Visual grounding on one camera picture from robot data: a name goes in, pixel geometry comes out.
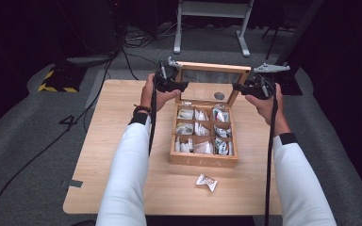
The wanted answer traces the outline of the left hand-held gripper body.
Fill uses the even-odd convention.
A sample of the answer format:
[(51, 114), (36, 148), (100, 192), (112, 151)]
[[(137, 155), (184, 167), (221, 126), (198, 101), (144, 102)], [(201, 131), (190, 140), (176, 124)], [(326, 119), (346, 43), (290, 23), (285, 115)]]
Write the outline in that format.
[(155, 72), (155, 82), (156, 89), (161, 92), (166, 92), (166, 89), (174, 88), (173, 83), (176, 82), (175, 78), (179, 73), (181, 65), (178, 64), (170, 56), (167, 60), (159, 60)]

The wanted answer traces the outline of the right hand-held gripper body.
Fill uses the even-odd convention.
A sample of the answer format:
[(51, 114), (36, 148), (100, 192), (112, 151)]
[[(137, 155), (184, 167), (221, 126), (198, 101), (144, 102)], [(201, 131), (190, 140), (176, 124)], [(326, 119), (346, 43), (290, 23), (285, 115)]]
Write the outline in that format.
[(248, 83), (248, 94), (260, 100), (267, 100), (275, 93), (275, 82), (271, 77), (272, 73), (289, 71), (289, 66), (280, 66), (263, 63), (254, 68), (254, 76)]

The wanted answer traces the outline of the wooden tea box glass lid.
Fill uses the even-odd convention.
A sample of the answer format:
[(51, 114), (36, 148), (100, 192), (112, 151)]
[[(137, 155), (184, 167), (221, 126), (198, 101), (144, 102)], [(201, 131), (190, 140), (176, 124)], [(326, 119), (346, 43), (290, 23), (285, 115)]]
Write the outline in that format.
[[(233, 168), (238, 160), (237, 133), (233, 119), (232, 106), (239, 92), (233, 89), (233, 83), (244, 84), (250, 68), (247, 66), (234, 66), (198, 62), (180, 63), (181, 68), (175, 78), (176, 82), (189, 82), (182, 94), (175, 99), (175, 112), (172, 131), (172, 147), (170, 150), (170, 162), (179, 165), (191, 165), (202, 167)], [(216, 100), (214, 93), (222, 92), (224, 100)], [(213, 108), (227, 109), (231, 114), (233, 141), (235, 154), (217, 155), (204, 153), (178, 153), (174, 150), (176, 115), (179, 108)]]

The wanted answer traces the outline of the white red-print tea packet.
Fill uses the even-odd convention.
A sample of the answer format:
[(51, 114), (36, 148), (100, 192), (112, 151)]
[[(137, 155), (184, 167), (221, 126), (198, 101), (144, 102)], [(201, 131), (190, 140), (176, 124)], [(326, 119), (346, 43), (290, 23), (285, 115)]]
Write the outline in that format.
[(217, 183), (218, 183), (217, 180), (215, 180), (211, 177), (208, 177), (204, 174), (200, 174), (196, 181), (196, 185), (198, 185), (198, 186), (206, 185), (211, 192), (213, 192), (215, 190)]

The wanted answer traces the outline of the person's left hand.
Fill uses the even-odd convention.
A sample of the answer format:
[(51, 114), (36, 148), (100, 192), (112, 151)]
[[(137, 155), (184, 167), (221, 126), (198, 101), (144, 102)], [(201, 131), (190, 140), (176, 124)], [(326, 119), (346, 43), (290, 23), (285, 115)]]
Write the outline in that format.
[[(141, 110), (139, 113), (148, 114), (152, 111), (152, 93), (154, 90), (154, 74), (150, 73), (147, 76), (146, 83), (142, 89), (140, 96)], [(159, 111), (167, 101), (179, 96), (181, 92), (160, 92), (156, 93), (156, 111)]]

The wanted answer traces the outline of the person's right hand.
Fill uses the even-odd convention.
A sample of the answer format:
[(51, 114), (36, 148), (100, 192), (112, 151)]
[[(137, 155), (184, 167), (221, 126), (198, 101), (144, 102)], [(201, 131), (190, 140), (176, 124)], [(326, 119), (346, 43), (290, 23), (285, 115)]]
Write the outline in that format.
[[(275, 114), (275, 120), (272, 119), (273, 98), (277, 99), (277, 111)], [(245, 99), (256, 107), (257, 113), (262, 116), (268, 125), (274, 122), (274, 136), (290, 133), (291, 130), (288, 125), (288, 121), (284, 114), (284, 100), (282, 90), (279, 84), (276, 85), (276, 94), (270, 99), (260, 100), (253, 95), (246, 95)]]

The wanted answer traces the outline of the black base yellow-striped edge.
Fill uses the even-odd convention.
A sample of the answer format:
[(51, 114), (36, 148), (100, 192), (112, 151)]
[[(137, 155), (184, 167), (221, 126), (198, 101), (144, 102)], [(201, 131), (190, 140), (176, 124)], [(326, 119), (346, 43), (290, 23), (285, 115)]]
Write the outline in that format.
[(301, 96), (303, 94), (299, 84), (292, 73), (280, 72), (275, 76), (275, 82), (281, 86), (284, 95)]
[(79, 92), (86, 71), (87, 69), (82, 67), (58, 68), (54, 66), (45, 75), (38, 91)]

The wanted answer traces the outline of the black tripod legs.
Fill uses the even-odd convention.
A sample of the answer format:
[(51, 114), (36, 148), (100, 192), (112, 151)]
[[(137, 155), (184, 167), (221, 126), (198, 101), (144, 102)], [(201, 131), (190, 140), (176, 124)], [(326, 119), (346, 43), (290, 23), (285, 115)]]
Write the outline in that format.
[(278, 34), (280, 32), (287, 32), (287, 33), (294, 33), (296, 30), (295, 26), (287, 25), (287, 24), (281, 24), (274, 27), (268, 27), (263, 35), (261, 36), (261, 39), (264, 40), (268, 35), (269, 32), (272, 31), (271, 41), (269, 44), (269, 48), (267, 50), (265, 58), (268, 59), (272, 53), (272, 49), (277, 41)]

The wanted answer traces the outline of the group of tea bags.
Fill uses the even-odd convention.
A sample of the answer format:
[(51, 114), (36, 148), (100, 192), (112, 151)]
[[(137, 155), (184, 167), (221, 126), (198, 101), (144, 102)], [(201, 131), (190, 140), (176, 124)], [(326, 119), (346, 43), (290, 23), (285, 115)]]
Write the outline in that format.
[(178, 153), (234, 155), (230, 112), (219, 107), (179, 108), (174, 150)]

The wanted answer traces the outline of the grey slanted metal pole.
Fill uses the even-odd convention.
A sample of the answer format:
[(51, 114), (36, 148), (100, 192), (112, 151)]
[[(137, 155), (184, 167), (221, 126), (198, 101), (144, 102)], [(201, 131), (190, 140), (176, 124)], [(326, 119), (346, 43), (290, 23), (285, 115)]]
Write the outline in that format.
[(304, 34), (316, 17), (324, 1), (325, 0), (313, 0), (296, 31), (293, 33), (286, 49), (275, 61), (276, 65), (284, 65), (287, 63), (292, 69), (299, 68), (301, 61), (304, 59)]

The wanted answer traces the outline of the grey tape strip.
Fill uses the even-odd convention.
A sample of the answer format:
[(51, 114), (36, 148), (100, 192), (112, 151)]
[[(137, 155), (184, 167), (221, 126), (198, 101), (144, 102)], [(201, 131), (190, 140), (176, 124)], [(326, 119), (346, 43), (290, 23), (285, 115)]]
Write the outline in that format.
[(69, 187), (81, 187), (83, 185), (82, 181), (77, 180), (63, 180), (60, 184), (61, 187), (69, 188)]

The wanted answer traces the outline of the white metal stand frame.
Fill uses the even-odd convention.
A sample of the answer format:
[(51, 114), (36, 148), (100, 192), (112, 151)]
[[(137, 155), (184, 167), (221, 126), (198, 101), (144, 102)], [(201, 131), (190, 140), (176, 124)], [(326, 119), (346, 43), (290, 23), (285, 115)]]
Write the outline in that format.
[(245, 57), (251, 55), (245, 40), (245, 32), (249, 22), (253, 0), (249, 3), (214, 3), (214, 2), (196, 2), (178, 0), (176, 12), (176, 33), (174, 39), (173, 52), (179, 54), (181, 52), (182, 38), (182, 17), (183, 16), (202, 16), (217, 18), (233, 18), (242, 19), (241, 29), (236, 31), (236, 36), (241, 48), (241, 52)]

